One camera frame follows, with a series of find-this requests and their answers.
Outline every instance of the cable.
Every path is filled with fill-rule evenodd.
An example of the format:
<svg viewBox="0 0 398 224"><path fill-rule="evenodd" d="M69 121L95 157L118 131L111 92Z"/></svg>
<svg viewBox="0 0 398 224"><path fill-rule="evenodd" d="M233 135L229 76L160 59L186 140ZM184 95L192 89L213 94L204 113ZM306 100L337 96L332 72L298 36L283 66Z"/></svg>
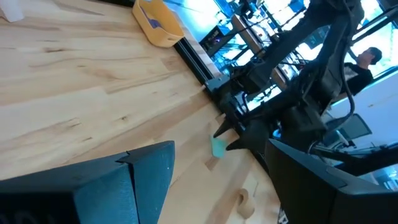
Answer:
<svg viewBox="0 0 398 224"><path fill-rule="evenodd" d="M243 103L244 103L244 106L246 107L246 112L248 113L249 112L249 106L248 106L248 101L246 100L246 97L248 96L248 94L247 93L243 93L242 94L242 101L243 101Z"/></svg>
<svg viewBox="0 0 398 224"><path fill-rule="evenodd" d="M253 26L255 26L255 25L261 23L262 21L264 21L264 20L266 20L266 19L267 19L267 17L264 17L264 18L262 18L260 21L255 22L255 23L251 24L250 26L247 26L247 27L245 27L244 29L238 30L238 31L236 31L236 32L234 32L234 33L232 33L232 34L224 35L222 38L230 37L230 36L235 36L236 34L240 34L240 33L242 33L243 31L252 28Z"/></svg>
<svg viewBox="0 0 398 224"><path fill-rule="evenodd" d="M298 12L296 12L290 19L288 19L284 24L280 26L280 28L283 28L286 26L286 24L290 23L294 18L296 18L300 13L304 12L307 8L303 6Z"/></svg>
<svg viewBox="0 0 398 224"><path fill-rule="evenodd" d="M349 33L351 33L351 31L353 29L353 15L347 5L347 2L345 0L342 0L342 1L343 1L345 10L349 15ZM343 62L345 55L341 55L340 57L341 57L340 62ZM350 109L349 109L348 114L346 116L344 116L344 121L342 123L340 123L337 127L334 127L333 129L329 130L328 132L331 132L331 131L341 128L342 125L344 125L349 120L349 118L352 117L352 115L354 115L354 111L355 111L355 102L354 102L353 94L352 94L351 90L349 90L347 80L344 75L344 66L343 65L340 65L340 73L341 73L341 79L343 81L343 86L346 89Z"/></svg>
<svg viewBox="0 0 398 224"><path fill-rule="evenodd" d="M316 146L319 143L319 141L313 141L310 145L310 147L308 147L307 149L307 154L309 154L311 152L311 149Z"/></svg>
<svg viewBox="0 0 398 224"><path fill-rule="evenodd" d="M262 94L262 96L256 96L254 99L255 99L255 101L256 102L260 102L260 101L262 101L265 97L270 97L271 96L271 93L272 93L272 91L275 89L275 88L277 88L277 85L272 85L270 88L268 88L268 89L266 89L266 90L268 90L268 92L266 93L266 91L264 91Z"/></svg>
<svg viewBox="0 0 398 224"><path fill-rule="evenodd" d="M243 114L246 114L247 112L243 108L243 106L238 102L239 109L242 111Z"/></svg>
<svg viewBox="0 0 398 224"><path fill-rule="evenodd" d="M281 65L293 65L293 66L304 66L305 64L300 63L288 63L288 62L279 62Z"/></svg>

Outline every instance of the man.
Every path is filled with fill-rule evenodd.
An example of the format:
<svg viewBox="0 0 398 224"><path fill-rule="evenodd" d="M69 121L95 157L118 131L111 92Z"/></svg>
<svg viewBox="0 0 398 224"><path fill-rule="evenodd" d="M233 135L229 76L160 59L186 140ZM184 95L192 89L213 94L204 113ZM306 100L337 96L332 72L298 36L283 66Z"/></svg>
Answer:
<svg viewBox="0 0 398 224"><path fill-rule="evenodd" d="M351 93L355 96L365 87L373 82L373 75L368 69L370 65L375 65L380 61L382 52L377 47L370 47L356 58L356 65L353 63L344 64L344 74ZM340 95L334 100L339 101L347 97L344 87Z"/></svg>

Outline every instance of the yellow container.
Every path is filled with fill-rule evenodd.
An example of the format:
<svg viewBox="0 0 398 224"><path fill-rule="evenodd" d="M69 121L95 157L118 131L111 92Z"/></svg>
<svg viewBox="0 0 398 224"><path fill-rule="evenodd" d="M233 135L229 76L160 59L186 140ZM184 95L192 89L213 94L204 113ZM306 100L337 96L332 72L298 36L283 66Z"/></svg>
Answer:
<svg viewBox="0 0 398 224"><path fill-rule="evenodd" d="M132 14L155 46L172 47L184 37L178 20L163 0L136 0Z"/></svg>

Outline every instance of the wooden table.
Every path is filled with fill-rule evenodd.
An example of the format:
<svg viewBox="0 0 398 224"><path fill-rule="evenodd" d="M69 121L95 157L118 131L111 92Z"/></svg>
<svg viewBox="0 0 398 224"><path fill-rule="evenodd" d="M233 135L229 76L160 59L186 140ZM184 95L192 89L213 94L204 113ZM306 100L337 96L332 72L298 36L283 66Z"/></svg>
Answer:
<svg viewBox="0 0 398 224"><path fill-rule="evenodd" d="M246 150L212 157L209 137L222 118L178 53L147 41L131 9L84 0L20 4L24 20L0 19L0 179L174 140L159 223L244 223L236 213L242 186L257 203L246 223L276 222L268 176Z"/></svg>

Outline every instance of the desk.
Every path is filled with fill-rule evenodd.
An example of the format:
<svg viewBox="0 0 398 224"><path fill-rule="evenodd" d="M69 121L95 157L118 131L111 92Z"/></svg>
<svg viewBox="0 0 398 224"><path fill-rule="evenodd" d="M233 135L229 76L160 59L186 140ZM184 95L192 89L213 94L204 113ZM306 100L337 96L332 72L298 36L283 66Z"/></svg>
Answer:
<svg viewBox="0 0 398 224"><path fill-rule="evenodd" d="M242 223L242 186L257 201L252 222L276 223L268 176L248 151L211 156L219 112L173 48L147 41L131 9L84 0L20 4L24 20L0 18L0 179L174 140L160 224Z"/></svg>

